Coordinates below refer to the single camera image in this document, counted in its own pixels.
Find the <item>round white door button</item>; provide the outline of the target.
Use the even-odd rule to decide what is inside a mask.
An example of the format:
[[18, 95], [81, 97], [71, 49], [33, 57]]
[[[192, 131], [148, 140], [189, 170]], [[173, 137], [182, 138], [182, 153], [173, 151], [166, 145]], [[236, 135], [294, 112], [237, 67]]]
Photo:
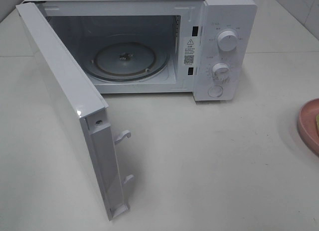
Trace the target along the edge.
[[208, 95], [212, 98], [218, 98], [223, 94], [223, 88], [221, 86], [212, 86], [208, 89]]

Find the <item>white microwave door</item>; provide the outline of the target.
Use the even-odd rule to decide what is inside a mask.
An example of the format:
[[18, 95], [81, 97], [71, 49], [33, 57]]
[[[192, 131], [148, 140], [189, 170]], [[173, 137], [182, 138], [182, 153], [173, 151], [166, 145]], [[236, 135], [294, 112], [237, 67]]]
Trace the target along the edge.
[[121, 177], [115, 146], [131, 133], [113, 136], [107, 102], [38, 6], [28, 2], [16, 8], [64, 134], [113, 220], [130, 208], [125, 191], [134, 176]]

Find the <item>white timer knob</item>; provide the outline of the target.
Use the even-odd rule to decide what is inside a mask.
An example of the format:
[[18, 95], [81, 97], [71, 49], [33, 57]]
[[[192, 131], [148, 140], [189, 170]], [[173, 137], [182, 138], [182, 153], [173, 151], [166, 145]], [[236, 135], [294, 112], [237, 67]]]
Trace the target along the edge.
[[225, 63], [217, 63], [212, 67], [212, 75], [215, 80], [223, 81], [229, 77], [230, 68]]

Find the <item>pink round plate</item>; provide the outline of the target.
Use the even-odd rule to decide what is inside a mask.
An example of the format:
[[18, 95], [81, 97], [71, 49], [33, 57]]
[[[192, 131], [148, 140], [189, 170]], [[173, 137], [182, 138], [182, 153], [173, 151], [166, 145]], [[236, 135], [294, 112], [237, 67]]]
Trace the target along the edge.
[[305, 145], [317, 156], [319, 155], [319, 136], [315, 117], [319, 113], [319, 99], [306, 102], [299, 111], [298, 132]]

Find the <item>sandwich with lettuce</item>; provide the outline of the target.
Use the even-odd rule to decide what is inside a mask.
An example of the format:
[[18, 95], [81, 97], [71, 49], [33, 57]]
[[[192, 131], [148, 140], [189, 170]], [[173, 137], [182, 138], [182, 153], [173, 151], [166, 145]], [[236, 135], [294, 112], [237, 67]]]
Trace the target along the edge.
[[317, 132], [318, 132], [318, 135], [319, 135], [319, 114], [316, 115], [315, 121], [316, 121]]

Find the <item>glass microwave turntable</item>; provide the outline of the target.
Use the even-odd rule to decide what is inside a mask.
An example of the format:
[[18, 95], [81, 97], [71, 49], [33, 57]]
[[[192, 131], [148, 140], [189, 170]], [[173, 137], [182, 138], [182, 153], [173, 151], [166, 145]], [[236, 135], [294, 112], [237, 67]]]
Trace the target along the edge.
[[164, 36], [94, 37], [86, 42], [81, 62], [87, 73], [102, 81], [138, 81], [164, 69], [172, 47], [171, 40]]

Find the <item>white warning label sticker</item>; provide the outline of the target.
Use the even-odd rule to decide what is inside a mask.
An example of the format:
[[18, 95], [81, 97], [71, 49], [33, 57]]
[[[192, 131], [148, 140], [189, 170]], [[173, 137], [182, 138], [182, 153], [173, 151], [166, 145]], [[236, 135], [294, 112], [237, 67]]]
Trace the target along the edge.
[[198, 51], [198, 38], [185, 37], [183, 41], [183, 65], [194, 66], [196, 64]]

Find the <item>white microwave oven body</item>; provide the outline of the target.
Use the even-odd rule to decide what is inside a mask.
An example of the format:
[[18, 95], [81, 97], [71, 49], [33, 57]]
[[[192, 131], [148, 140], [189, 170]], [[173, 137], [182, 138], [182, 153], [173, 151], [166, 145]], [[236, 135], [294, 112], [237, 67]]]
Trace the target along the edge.
[[[24, 0], [36, 4], [76, 62], [101, 94], [191, 93], [196, 101], [233, 99], [257, 6], [253, 0]], [[226, 29], [238, 35], [237, 47], [218, 48], [217, 36]], [[118, 34], [164, 36], [171, 40], [164, 69], [143, 80], [107, 82], [86, 72], [84, 47], [94, 37]], [[183, 65], [185, 37], [198, 38], [194, 66]], [[215, 80], [212, 67], [229, 66], [226, 80]], [[212, 98], [208, 89], [223, 88]]]

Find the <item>upper white power knob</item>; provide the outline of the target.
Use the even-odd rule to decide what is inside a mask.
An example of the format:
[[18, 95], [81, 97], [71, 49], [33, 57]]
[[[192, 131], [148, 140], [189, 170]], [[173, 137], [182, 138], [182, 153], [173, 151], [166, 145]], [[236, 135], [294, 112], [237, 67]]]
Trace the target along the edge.
[[217, 36], [218, 48], [221, 51], [229, 52], [234, 50], [238, 44], [238, 35], [234, 29], [221, 31]]

